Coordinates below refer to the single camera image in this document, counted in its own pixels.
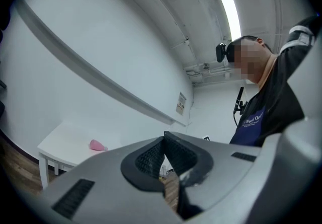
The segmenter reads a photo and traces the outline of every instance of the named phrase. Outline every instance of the gray machine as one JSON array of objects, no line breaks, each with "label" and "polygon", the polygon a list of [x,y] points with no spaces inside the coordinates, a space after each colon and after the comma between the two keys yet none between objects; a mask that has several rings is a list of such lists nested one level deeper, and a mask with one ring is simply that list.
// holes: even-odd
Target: gray machine
[{"label": "gray machine", "polygon": [[[96,155],[27,202],[51,223],[271,223],[312,184],[322,163],[322,35],[288,80],[305,118],[262,147],[180,133]],[[179,207],[165,202],[167,156],[180,177]]]}]

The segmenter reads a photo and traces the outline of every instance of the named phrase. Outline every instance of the black mesh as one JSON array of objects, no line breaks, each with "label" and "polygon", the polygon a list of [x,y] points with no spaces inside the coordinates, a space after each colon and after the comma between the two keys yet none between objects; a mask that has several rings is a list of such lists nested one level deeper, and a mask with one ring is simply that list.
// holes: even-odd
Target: black mesh
[{"label": "black mesh", "polygon": [[153,178],[159,178],[159,172],[165,160],[163,142],[159,142],[151,149],[145,151],[135,160],[136,167],[143,173]]},{"label": "black mesh", "polygon": [[168,137],[164,142],[165,154],[178,176],[196,165],[197,155],[192,150]]}]

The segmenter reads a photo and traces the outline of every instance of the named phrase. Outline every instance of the black vent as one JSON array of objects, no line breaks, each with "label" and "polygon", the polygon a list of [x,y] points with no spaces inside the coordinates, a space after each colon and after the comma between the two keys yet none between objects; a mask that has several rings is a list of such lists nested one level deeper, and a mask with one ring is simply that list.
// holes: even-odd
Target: black vent
[{"label": "black vent", "polygon": [[165,136],[165,143],[166,156],[178,176],[197,164],[198,159],[196,153],[186,145],[167,136]]},{"label": "black vent", "polygon": [[159,142],[137,157],[135,165],[141,172],[152,178],[158,179],[160,168],[164,160],[164,145],[162,142]]},{"label": "black vent", "polygon": [[71,219],[93,185],[93,181],[86,179],[78,180],[78,182],[52,206],[52,209],[64,217]]},{"label": "black vent", "polygon": [[241,160],[249,161],[249,162],[254,162],[256,160],[256,156],[242,154],[242,153],[233,153],[231,156]]}]

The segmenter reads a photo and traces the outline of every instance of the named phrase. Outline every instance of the black slot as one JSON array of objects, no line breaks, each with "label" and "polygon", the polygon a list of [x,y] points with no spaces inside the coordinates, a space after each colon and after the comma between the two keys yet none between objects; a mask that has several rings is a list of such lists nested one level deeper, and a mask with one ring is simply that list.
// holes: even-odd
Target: black slot
[{"label": "black slot", "polygon": [[95,182],[86,179],[78,180],[78,182],[52,206],[52,209],[60,215],[71,219],[94,183]]},{"label": "black slot", "polygon": [[242,154],[242,153],[233,153],[231,156],[241,160],[249,161],[249,162],[254,162],[256,160],[256,156]]},{"label": "black slot", "polygon": [[125,179],[137,189],[164,193],[165,186],[158,179],[165,159],[163,137],[127,155],[121,163]]}]

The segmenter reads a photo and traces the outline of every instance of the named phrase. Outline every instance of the fluorescent light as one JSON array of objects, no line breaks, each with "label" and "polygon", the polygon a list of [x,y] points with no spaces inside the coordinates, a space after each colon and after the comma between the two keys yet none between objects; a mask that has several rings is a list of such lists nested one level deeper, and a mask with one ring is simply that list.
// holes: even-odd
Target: fluorescent light
[{"label": "fluorescent light", "polygon": [[237,9],[233,0],[221,0],[229,22],[231,40],[241,36]]}]

